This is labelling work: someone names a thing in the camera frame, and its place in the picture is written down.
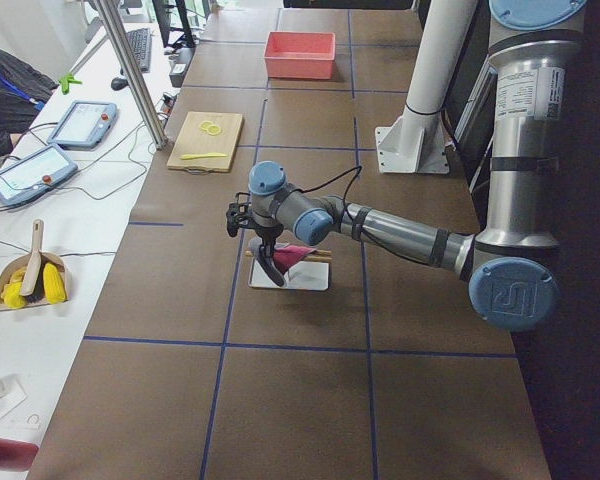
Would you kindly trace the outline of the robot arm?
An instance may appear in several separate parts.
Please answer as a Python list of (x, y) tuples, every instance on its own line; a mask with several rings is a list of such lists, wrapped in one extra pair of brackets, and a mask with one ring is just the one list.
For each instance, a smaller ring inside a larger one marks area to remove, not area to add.
[(230, 236), (251, 230), (249, 248), (269, 279), (286, 281), (275, 264), (278, 237), (292, 233), (315, 246), (332, 232), (370, 243), (413, 263), (443, 268), (468, 284), (487, 323), (533, 329), (559, 299), (554, 276), (559, 244), (550, 231), (549, 186), (557, 172), (566, 68), (582, 44), (582, 1), (493, 1), (488, 53), (472, 93), (494, 99), (485, 157), (470, 184), (481, 230), (462, 235), (410, 221), (345, 197), (311, 197), (273, 161), (256, 164), (248, 189), (226, 213)]

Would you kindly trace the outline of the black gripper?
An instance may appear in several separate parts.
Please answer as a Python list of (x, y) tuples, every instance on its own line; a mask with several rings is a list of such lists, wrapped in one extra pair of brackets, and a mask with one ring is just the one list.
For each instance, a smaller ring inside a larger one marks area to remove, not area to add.
[(278, 270), (274, 262), (275, 243), (282, 235), (283, 225), (277, 220), (258, 216), (252, 208), (250, 195), (246, 192), (237, 192), (226, 211), (228, 235), (234, 238), (240, 229), (253, 230), (260, 238), (258, 263), (276, 286), (284, 286), (284, 274)]

